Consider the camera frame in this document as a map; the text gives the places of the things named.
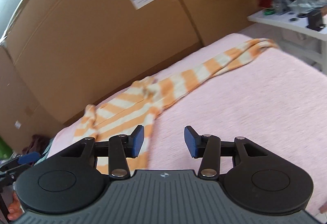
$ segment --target ribbed gray surface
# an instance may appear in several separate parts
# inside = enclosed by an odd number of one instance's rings
[[[192,170],[137,171],[112,183],[87,209],[67,215],[24,214],[15,224],[313,224],[306,212],[264,216],[231,202],[220,185],[195,177]]]

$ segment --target pink fabric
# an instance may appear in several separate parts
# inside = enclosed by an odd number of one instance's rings
[[[248,39],[240,34],[228,35],[157,77],[163,79],[192,68]],[[326,76],[279,50],[267,50],[252,63],[207,81],[158,117],[150,144],[149,169],[198,170],[201,160],[192,159],[184,143],[186,125],[224,141],[245,136],[311,175],[315,187],[307,210],[315,215],[327,200],[325,90]],[[60,139],[53,142],[51,153],[52,148],[70,144],[74,125],[58,133]],[[231,158],[223,158],[221,173],[231,167]]]

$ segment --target hand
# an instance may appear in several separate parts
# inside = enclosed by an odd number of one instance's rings
[[[23,214],[20,202],[18,200],[18,197],[17,197],[17,194],[15,191],[13,193],[13,198],[14,198],[13,202],[8,206],[8,211],[9,211],[8,219],[9,220],[16,220]]]

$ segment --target pink blanket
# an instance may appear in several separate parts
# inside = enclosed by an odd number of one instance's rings
[[[228,35],[159,72],[157,78],[190,69],[248,39],[240,34]],[[224,141],[245,136],[311,175],[314,193],[307,210],[315,215],[327,200],[324,90],[326,76],[279,50],[267,50],[252,63],[207,81],[157,118],[149,169],[197,172],[201,160],[192,159],[187,150],[183,135],[186,125]],[[76,126],[58,133],[49,156],[71,144]],[[231,158],[223,158],[220,172],[231,167]]]

